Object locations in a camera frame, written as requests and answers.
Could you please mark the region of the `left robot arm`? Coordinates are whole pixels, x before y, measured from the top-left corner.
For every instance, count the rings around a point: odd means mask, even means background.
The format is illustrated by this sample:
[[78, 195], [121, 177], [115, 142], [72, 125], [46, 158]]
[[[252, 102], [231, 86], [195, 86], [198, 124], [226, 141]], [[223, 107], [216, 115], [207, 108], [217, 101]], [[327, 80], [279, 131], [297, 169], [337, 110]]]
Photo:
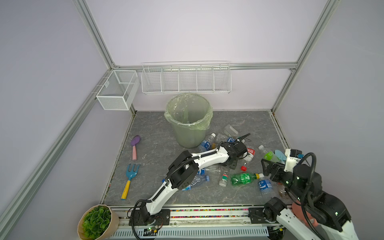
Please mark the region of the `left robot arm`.
[[216, 149], [202, 153], [183, 151], [168, 167], [165, 181], [147, 200], [138, 200], [132, 209], [130, 224], [146, 226], [154, 222], [163, 206], [178, 191], [188, 187], [201, 169], [216, 164], [231, 166], [248, 152], [241, 141], [222, 142]]

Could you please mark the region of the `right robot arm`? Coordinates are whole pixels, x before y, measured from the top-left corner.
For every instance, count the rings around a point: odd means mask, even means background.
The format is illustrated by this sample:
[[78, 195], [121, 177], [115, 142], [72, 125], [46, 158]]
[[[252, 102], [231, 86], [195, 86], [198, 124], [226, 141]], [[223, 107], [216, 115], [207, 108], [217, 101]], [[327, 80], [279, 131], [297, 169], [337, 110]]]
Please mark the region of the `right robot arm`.
[[316, 173], [317, 157], [308, 153], [285, 164], [261, 160], [263, 173], [281, 183], [293, 195], [304, 217], [300, 221], [277, 198], [265, 204], [265, 218], [278, 222], [300, 240], [356, 240], [351, 215], [337, 197], [323, 191], [322, 177]]

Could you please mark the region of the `green soda bottle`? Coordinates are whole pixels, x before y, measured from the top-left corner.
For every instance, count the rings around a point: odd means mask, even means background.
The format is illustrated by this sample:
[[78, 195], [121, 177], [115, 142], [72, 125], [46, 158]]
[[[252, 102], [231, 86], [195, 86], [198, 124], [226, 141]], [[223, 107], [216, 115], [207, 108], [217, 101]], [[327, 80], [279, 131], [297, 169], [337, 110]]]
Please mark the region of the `green soda bottle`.
[[252, 173], [235, 174], [231, 176], [231, 184], [233, 186], [248, 185], [252, 183], [254, 180], [257, 180], [259, 178], [260, 178], [259, 174], [252, 174]]

